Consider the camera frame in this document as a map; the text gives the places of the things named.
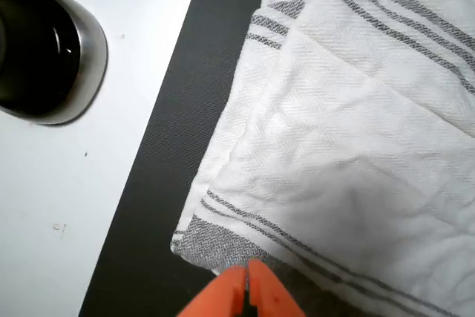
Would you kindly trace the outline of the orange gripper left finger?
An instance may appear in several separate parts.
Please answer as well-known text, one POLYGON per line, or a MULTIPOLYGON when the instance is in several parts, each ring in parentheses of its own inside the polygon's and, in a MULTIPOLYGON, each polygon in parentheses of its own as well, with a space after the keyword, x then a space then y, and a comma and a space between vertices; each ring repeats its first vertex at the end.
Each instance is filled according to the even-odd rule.
POLYGON ((230 267, 216 276, 178 314, 186 316, 236 316, 242 313, 246 268, 230 267))

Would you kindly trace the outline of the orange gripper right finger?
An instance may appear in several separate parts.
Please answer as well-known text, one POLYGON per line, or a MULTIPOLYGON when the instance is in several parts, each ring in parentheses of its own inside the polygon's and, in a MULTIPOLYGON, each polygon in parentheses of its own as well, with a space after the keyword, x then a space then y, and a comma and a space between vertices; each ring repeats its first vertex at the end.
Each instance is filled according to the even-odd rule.
POLYGON ((258 316, 305 316, 273 271, 260 260, 249 262, 249 302, 258 316))

